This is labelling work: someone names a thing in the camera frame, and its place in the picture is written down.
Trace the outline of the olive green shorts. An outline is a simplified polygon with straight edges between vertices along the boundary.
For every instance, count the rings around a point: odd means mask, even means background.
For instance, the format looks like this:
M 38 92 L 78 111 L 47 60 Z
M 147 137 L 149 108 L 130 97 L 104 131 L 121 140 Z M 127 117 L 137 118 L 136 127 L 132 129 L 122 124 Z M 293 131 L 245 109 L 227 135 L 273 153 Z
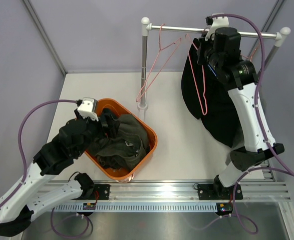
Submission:
M 131 114 L 122 114 L 115 122 L 120 124 L 116 136 L 95 139 L 87 153 L 105 169 L 124 168 L 130 172 L 149 151 L 148 135 Z

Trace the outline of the black shorts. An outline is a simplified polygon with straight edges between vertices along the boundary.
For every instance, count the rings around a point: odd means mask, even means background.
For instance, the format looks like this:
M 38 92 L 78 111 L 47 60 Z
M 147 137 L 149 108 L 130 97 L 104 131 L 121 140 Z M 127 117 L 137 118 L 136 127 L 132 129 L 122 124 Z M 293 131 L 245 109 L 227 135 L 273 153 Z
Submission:
M 235 106 L 208 66 L 197 64 L 199 40 L 194 38 L 193 43 L 181 78 L 183 100 L 189 112 L 202 121 L 205 129 L 218 142 L 231 148 L 240 128 Z

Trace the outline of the navy blue shorts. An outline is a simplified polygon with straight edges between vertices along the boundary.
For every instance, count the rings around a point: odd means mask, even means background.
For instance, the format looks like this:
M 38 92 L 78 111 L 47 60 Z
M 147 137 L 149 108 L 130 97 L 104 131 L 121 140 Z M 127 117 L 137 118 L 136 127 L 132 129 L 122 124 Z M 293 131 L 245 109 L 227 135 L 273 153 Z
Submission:
M 108 138 L 116 138 L 120 127 L 120 121 L 111 109 L 103 108 L 99 120 L 105 135 Z

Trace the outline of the blue hanger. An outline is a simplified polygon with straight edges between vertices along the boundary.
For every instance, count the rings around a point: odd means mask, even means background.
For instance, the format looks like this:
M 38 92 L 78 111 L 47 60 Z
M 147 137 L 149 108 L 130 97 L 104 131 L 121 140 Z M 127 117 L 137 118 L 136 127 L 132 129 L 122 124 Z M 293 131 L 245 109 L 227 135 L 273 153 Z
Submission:
M 212 72 L 212 74 L 213 74 L 215 77 L 217 77 L 217 74 L 216 74 L 215 70 L 213 69 L 213 67 L 212 67 L 210 64 L 208 64 L 207 66 L 208 66 L 208 68 L 210 69 L 210 71 Z

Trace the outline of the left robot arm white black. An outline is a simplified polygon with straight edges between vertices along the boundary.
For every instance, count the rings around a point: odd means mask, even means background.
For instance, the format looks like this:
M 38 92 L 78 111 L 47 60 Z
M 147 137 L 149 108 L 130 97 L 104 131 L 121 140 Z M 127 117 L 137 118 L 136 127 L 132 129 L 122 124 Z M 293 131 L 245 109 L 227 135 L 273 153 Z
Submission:
M 27 173 L 0 198 L 0 236 L 13 237 L 25 231 L 48 210 L 68 200 L 87 200 L 97 195 L 92 179 L 79 173 L 67 184 L 44 195 L 37 192 L 74 163 L 99 137 L 105 137 L 97 116 L 77 117 L 61 127 L 51 142 L 34 156 Z

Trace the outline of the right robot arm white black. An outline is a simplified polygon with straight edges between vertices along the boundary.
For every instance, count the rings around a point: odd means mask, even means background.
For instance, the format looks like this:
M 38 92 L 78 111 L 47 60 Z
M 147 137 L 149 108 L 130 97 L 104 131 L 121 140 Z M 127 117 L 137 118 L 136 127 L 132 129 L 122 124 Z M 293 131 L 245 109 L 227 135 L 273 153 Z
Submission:
M 223 84 L 231 98 L 244 136 L 244 146 L 230 152 L 230 163 L 217 175 L 213 194 L 218 199 L 235 198 L 231 188 L 249 168 L 261 164 L 274 154 L 284 152 L 269 131 L 259 97 L 255 96 L 258 78 L 254 65 L 240 55 L 241 35 L 233 27 L 219 27 L 200 38 L 199 63 L 205 63 Z

